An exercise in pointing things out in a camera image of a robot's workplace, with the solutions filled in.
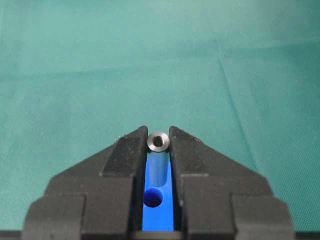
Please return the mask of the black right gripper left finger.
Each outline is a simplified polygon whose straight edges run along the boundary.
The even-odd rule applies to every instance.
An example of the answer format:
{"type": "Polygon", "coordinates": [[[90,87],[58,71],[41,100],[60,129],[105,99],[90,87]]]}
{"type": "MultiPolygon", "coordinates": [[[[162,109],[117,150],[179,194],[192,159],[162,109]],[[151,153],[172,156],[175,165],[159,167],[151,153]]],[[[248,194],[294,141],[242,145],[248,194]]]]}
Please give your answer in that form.
{"type": "Polygon", "coordinates": [[[146,141],[141,126],[52,177],[26,215],[24,240],[127,240],[142,229],[146,141]]]}

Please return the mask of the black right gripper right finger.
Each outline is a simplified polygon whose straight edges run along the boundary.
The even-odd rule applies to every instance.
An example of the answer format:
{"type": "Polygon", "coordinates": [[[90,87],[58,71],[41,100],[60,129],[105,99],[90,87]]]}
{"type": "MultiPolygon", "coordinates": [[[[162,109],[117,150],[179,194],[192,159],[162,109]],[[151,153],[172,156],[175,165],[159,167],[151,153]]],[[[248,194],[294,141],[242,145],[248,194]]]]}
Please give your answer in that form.
{"type": "Polygon", "coordinates": [[[172,126],[175,224],[186,240],[293,240],[285,202],[265,177],[172,126]]]}

